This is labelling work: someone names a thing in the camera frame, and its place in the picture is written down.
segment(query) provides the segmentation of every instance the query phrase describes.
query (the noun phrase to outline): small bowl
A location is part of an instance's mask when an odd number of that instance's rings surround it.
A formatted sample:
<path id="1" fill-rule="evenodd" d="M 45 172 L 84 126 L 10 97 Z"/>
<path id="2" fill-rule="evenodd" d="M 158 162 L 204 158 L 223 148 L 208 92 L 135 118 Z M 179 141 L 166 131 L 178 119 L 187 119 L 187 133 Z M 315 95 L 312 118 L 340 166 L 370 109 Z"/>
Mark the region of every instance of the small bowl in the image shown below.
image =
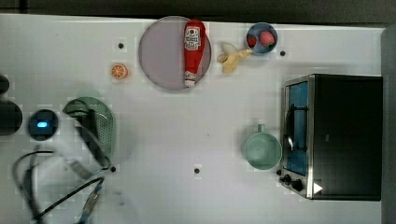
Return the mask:
<path id="1" fill-rule="evenodd" d="M 260 34 L 263 31 L 268 31 L 274 36 L 275 43 L 273 45 L 270 45 L 270 46 L 267 46 L 267 47 L 262 45 L 262 43 L 260 42 Z M 256 40 L 257 40 L 256 41 L 256 45 L 253 48 L 251 48 L 248 45 L 248 36 L 249 35 L 254 35 L 256 37 Z M 248 30 L 248 32 L 247 32 L 246 44 L 247 44 L 247 47 L 249 49 L 253 50 L 253 54 L 254 55 L 263 55 L 263 54 L 266 54 L 266 53 L 270 52 L 271 50 L 273 50 L 276 47 L 276 43 L 277 43 L 276 30 L 275 30 L 275 28 L 272 25 L 270 25 L 268 23 L 265 23 L 265 22 L 256 23 L 256 24 L 252 25 L 250 27 L 250 29 Z"/>

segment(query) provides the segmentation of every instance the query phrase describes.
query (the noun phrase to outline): oven window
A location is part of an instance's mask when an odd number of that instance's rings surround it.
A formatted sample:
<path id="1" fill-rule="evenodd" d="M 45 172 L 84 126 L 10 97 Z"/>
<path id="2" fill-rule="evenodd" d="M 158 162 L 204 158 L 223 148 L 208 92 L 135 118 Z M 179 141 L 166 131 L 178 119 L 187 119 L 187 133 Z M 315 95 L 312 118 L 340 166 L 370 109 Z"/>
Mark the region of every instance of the oven window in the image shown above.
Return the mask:
<path id="1" fill-rule="evenodd" d="M 290 86 L 289 90 L 289 109 L 293 109 L 294 122 L 292 137 L 292 148 L 288 149 L 288 162 L 286 169 L 306 175 L 306 127 L 307 127 L 307 111 L 308 107 L 308 83 L 302 82 Z"/>

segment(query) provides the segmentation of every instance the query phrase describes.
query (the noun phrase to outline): mint green mug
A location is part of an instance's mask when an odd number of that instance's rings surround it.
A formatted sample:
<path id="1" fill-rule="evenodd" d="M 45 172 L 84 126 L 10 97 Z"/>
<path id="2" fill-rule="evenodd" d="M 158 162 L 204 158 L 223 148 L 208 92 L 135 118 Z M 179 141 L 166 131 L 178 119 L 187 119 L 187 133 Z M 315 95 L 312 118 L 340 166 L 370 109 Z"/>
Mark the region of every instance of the mint green mug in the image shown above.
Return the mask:
<path id="1" fill-rule="evenodd" d="M 254 168 L 268 170 L 276 166 L 282 157 L 282 146 L 279 141 L 265 132 L 265 126 L 259 124 L 258 132 L 245 143 L 245 156 Z"/>

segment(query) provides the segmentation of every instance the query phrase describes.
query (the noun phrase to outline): blue light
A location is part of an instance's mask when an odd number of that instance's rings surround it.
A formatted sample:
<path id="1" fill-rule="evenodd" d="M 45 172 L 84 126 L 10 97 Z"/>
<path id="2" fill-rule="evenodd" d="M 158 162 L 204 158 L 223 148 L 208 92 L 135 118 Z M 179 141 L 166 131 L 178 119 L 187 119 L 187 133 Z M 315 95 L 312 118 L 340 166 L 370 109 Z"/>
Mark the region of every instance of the blue light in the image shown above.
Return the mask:
<path id="1" fill-rule="evenodd" d="M 38 122 L 37 123 L 37 128 L 47 128 L 48 123 L 47 122 Z"/>

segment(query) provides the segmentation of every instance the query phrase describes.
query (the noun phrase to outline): ketchup label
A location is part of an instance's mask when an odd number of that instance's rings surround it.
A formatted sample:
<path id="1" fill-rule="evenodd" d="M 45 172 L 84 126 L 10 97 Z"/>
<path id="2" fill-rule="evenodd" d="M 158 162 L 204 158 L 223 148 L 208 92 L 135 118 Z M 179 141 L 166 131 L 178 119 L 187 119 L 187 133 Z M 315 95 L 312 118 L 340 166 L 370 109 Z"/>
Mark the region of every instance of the ketchup label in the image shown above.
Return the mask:
<path id="1" fill-rule="evenodd" d="M 184 48 L 197 50 L 201 46 L 200 28 L 198 26 L 188 26 L 184 34 Z"/>

